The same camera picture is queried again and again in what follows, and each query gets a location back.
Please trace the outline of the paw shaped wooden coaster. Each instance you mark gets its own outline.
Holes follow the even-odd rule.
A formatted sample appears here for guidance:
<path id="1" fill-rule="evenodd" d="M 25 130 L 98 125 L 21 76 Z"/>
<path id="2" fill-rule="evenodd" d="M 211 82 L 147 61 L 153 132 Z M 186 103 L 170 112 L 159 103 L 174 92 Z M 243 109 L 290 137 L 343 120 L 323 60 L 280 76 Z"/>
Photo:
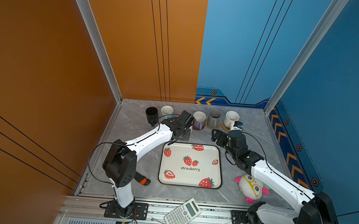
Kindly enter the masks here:
<path id="1" fill-rule="evenodd" d="M 221 128 L 227 133 L 230 131 L 230 128 L 226 127 L 224 123 L 221 123 Z"/>

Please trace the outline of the white mug purple handle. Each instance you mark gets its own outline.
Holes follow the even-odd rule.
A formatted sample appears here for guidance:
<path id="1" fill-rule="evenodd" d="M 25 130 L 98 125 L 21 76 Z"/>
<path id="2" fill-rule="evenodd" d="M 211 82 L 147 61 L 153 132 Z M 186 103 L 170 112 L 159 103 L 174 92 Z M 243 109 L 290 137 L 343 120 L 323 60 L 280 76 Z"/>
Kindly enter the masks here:
<path id="1" fill-rule="evenodd" d="M 206 122 L 206 114 L 201 111 L 196 111 L 193 114 L 193 130 L 203 130 Z"/>

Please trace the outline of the white speckled mug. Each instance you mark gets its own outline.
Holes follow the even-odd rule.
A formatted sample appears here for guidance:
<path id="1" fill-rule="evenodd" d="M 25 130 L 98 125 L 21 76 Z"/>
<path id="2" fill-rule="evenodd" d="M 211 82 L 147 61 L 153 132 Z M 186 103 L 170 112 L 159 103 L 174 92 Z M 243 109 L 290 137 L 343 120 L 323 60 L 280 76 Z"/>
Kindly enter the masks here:
<path id="1" fill-rule="evenodd" d="M 237 112 L 235 111 L 228 111 L 226 113 L 226 116 L 224 118 L 224 125 L 225 127 L 227 127 L 228 129 L 230 129 L 231 127 L 234 126 L 234 123 L 236 121 L 239 121 L 240 116 Z"/>

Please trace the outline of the grey metal mug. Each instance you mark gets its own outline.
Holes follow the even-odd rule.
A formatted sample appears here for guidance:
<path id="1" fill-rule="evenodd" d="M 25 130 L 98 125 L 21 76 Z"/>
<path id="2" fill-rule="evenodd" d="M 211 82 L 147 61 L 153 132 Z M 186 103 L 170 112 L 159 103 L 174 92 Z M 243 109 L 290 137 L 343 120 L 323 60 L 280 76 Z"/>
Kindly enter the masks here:
<path id="1" fill-rule="evenodd" d="M 221 121 L 221 112 L 219 110 L 211 110 L 209 114 L 209 119 L 219 119 Z"/>

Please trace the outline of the white mug blue handle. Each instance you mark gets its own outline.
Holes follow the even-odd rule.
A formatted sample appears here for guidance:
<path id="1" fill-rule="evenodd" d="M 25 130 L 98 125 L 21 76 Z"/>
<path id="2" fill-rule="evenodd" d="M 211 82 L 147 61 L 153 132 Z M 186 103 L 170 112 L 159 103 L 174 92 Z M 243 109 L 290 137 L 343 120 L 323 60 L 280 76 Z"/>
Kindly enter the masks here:
<path id="1" fill-rule="evenodd" d="M 161 108 L 160 120 L 170 119 L 174 117 L 174 110 L 172 106 L 166 105 Z"/>

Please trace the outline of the black mug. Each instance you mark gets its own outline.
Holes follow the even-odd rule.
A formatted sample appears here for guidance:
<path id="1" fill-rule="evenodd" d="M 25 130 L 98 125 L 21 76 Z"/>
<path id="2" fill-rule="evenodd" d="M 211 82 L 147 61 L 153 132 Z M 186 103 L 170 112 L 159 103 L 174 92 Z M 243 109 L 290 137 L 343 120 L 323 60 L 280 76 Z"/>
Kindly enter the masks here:
<path id="1" fill-rule="evenodd" d="M 158 123 L 158 109 L 155 107 L 148 107 L 145 111 L 147 123 L 152 127 L 156 126 Z"/>

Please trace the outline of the woven rattan coaster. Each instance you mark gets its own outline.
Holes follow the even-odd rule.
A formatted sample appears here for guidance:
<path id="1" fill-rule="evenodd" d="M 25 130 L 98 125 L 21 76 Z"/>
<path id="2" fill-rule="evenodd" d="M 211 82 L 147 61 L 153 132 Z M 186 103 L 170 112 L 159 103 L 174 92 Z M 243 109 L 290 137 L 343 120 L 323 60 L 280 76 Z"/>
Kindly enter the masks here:
<path id="1" fill-rule="evenodd" d="M 206 127 L 210 130 L 216 130 L 220 128 L 220 120 L 219 119 L 208 119 L 206 121 Z"/>

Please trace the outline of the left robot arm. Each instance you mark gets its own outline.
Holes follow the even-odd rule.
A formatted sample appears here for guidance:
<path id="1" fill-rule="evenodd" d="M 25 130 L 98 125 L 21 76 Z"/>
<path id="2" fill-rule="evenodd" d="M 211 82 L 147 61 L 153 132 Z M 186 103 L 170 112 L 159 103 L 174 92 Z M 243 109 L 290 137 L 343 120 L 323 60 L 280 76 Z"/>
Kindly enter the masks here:
<path id="1" fill-rule="evenodd" d="M 102 168 L 112 183 L 115 205 L 122 217 L 128 217 L 134 208 L 131 182 L 136 176 L 138 160 L 161 144 L 188 140 L 191 126 L 192 120 L 185 122 L 179 118 L 165 119 L 157 128 L 142 136 L 126 142 L 116 140 L 112 143 Z"/>

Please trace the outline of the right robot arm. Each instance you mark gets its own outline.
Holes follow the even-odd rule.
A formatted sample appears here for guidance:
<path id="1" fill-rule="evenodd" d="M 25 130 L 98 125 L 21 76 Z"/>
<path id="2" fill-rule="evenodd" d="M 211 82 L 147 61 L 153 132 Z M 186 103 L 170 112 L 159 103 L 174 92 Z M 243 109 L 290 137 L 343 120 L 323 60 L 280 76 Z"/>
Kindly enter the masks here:
<path id="1" fill-rule="evenodd" d="M 330 196 L 315 193 L 297 184 L 275 168 L 266 157 L 248 149 L 241 130 L 212 130 L 212 141 L 224 148 L 236 166 L 268 185 L 291 209 L 278 208 L 265 202 L 248 209 L 251 224 L 339 224 Z"/>

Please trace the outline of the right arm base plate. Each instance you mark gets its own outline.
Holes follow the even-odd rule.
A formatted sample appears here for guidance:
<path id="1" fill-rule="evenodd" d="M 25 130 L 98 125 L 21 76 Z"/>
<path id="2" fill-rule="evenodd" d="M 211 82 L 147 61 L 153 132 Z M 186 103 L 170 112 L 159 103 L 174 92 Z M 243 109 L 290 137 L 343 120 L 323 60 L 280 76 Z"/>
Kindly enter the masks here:
<path id="1" fill-rule="evenodd" d="M 253 212 L 233 210 L 231 211 L 232 224 L 264 224 Z"/>

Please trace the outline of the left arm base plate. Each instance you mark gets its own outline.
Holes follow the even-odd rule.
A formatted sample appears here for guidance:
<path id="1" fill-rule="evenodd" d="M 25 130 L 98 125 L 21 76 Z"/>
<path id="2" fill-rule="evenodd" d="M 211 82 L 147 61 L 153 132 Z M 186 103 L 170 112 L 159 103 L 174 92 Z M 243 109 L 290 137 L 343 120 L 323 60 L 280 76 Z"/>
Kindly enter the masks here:
<path id="1" fill-rule="evenodd" d="M 146 220 L 149 205 L 147 203 L 132 202 L 126 208 L 122 208 L 117 201 L 112 200 L 106 205 L 104 216 L 108 218 L 127 218 Z"/>

